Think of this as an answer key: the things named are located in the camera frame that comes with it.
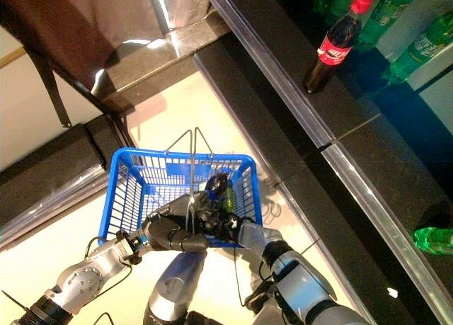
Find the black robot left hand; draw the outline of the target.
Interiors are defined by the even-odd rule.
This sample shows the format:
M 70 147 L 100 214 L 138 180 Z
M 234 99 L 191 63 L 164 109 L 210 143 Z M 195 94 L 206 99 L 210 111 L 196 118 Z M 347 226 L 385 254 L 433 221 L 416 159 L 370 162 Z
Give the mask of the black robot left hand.
M 208 240 L 185 228 L 189 195 L 184 194 L 147 215 L 140 230 L 153 251 L 203 252 Z

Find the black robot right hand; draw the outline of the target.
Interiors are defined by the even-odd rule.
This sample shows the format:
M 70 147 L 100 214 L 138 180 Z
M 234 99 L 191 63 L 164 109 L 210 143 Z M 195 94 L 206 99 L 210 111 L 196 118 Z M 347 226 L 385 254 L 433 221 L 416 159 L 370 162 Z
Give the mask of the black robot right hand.
M 197 192 L 194 198 L 192 211 L 195 232 L 220 242 L 238 245 L 241 226 L 247 218 L 226 211 L 218 200 L 211 199 L 205 191 Z

